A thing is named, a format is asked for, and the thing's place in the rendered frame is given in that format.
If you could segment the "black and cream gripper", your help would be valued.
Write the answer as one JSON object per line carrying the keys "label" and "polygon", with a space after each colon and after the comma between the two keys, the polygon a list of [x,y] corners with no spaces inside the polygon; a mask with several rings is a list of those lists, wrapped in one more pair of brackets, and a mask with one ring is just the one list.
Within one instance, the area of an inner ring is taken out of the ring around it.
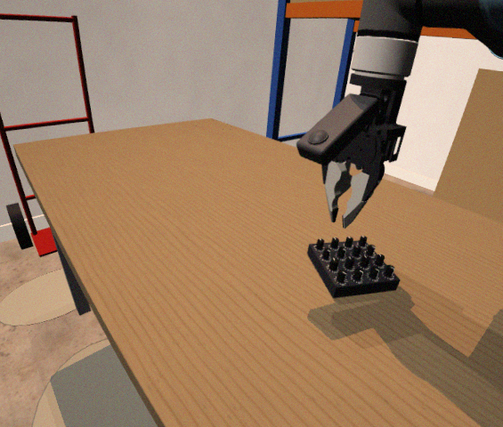
{"label": "black and cream gripper", "polygon": [[[384,162],[397,160],[407,128],[396,124],[407,80],[351,73],[349,84],[361,86],[359,95],[377,98],[379,114],[328,165],[321,165],[331,222],[336,222],[339,197],[352,186],[352,195],[342,215],[344,229],[354,221],[381,182],[385,173]],[[351,176],[351,163],[357,170],[362,169],[362,173]]]}

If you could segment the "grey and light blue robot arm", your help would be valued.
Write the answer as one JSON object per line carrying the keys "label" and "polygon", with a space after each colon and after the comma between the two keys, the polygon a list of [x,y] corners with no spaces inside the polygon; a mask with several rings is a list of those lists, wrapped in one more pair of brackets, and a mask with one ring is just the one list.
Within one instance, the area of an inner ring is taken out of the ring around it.
{"label": "grey and light blue robot arm", "polygon": [[[423,27],[465,29],[503,60],[503,0],[363,0],[354,74],[409,77]],[[378,114],[377,98],[349,93],[297,141],[300,157],[328,165]]]}

